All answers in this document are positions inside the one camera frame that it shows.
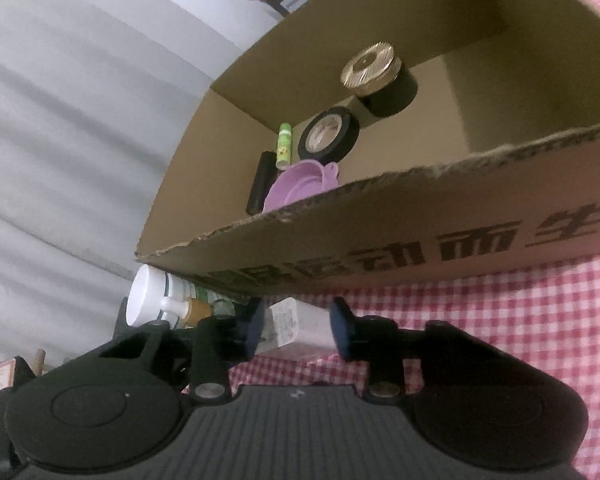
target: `black jar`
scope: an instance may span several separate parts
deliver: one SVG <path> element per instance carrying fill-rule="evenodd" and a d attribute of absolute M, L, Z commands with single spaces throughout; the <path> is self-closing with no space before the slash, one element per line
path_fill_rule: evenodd
<path fill-rule="evenodd" d="M 418 83 L 389 43 L 376 43 L 353 57 L 340 80 L 376 117 L 390 117 L 415 99 Z"/>

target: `purple container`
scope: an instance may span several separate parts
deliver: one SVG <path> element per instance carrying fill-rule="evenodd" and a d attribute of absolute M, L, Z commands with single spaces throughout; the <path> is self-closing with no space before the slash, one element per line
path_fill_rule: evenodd
<path fill-rule="evenodd" d="M 264 201 L 262 211 L 273 211 L 303 198 L 335 189 L 338 184 L 338 165 L 323 166 L 308 158 L 289 166 L 275 181 Z"/>

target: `gingham tablecloth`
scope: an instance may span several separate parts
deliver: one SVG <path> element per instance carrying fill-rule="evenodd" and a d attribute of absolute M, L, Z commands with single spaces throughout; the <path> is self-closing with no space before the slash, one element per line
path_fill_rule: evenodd
<path fill-rule="evenodd" d="M 600 6 L 600 0 L 593 0 Z M 395 319 L 422 329 L 442 319 L 575 388 L 589 407 L 589 431 L 574 465 L 600 480 L 600 256 L 450 282 L 378 290 L 340 290 L 298 299 L 328 306 L 343 296 L 359 316 Z M 282 298 L 269 298 L 268 304 Z M 232 384 L 355 384 L 362 364 L 337 356 L 312 363 L 257 357 L 232 370 Z M 406 366 L 411 391 L 420 386 L 417 363 Z"/>

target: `cardboard box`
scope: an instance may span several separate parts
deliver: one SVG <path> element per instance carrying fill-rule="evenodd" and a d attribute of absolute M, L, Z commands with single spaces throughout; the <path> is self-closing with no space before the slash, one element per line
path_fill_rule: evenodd
<path fill-rule="evenodd" d="M 366 127 L 337 190 L 248 218 L 283 121 L 338 102 L 388 41 L 419 91 Z M 312 0 L 218 79 L 177 149 L 142 262 L 250 294 L 376 286 L 600 252 L 600 13 L 583 0 Z"/>

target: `green tube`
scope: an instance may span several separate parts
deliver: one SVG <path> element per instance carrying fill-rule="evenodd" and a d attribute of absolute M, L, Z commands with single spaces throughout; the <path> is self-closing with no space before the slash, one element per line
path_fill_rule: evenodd
<path fill-rule="evenodd" d="M 291 124 L 280 124 L 278 148 L 276 150 L 276 168 L 286 170 L 291 164 Z"/>

